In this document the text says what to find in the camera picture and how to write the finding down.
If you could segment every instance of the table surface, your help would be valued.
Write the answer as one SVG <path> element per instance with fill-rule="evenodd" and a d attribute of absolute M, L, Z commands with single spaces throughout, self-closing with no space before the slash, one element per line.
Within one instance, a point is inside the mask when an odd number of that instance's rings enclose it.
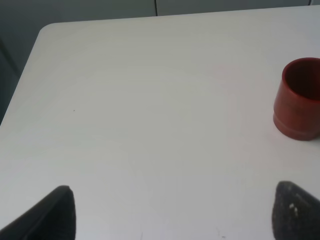
<path fill-rule="evenodd" d="M 271 240 L 279 181 L 320 198 L 320 141 L 275 128 L 320 6 L 51 24 L 0 127 L 0 227 L 59 185 L 78 240 Z"/>

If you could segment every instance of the red cup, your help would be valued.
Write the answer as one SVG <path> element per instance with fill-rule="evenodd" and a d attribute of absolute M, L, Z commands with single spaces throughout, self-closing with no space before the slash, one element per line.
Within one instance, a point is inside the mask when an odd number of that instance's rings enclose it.
<path fill-rule="evenodd" d="M 320 58 L 300 58 L 283 69 L 273 109 L 275 126 L 289 138 L 320 136 Z"/>

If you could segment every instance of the cup rim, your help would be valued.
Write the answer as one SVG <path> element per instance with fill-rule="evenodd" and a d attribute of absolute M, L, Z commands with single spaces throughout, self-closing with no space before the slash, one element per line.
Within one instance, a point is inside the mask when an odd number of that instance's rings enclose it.
<path fill-rule="evenodd" d="M 314 61 L 317 61 L 320 63 L 320 58 L 318 57 L 302 57 L 302 58 L 298 58 L 296 60 L 293 60 L 291 62 L 289 62 L 283 69 L 282 71 L 282 83 L 284 84 L 285 88 L 288 89 L 290 91 L 291 94 L 293 94 L 296 98 L 299 98 L 299 99 L 302 99 L 304 101 L 308 101 L 308 102 L 311 102 L 311 103 L 317 103 L 317 104 L 320 104 L 320 100 L 313 100 L 313 99 L 310 99 L 310 98 L 307 98 L 305 96 L 302 96 L 298 93 L 296 93 L 295 91 L 293 91 L 291 89 L 291 87 L 289 87 L 287 81 L 286 81 L 286 73 L 288 71 L 288 69 L 295 63 L 298 63 L 298 62 L 303 62 L 303 61 L 309 61 L 309 60 L 314 60 Z"/>

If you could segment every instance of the gray wall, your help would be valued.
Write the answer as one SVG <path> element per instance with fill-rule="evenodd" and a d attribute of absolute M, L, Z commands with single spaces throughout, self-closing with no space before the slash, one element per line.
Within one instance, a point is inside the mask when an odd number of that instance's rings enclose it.
<path fill-rule="evenodd" d="M 309 0 L 157 0 L 157 11 L 159 16 L 164 16 L 306 6 L 308 3 Z"/>
<path fill-rule="evenodd" d="M 0 38 L 22 72 L 48 24 L 155 15 L 154 0 L 0 0 Z"/>

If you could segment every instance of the red ceramic cup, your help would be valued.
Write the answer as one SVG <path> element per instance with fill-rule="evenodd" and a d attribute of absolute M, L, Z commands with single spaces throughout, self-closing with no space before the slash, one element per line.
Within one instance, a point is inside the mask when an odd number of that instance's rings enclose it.
<path fill-rule="evenodd" d="M 284 135 L 302 141 L 320 136 L 320 58 L 300 58 L 284 68 L 273 109 Z"/>

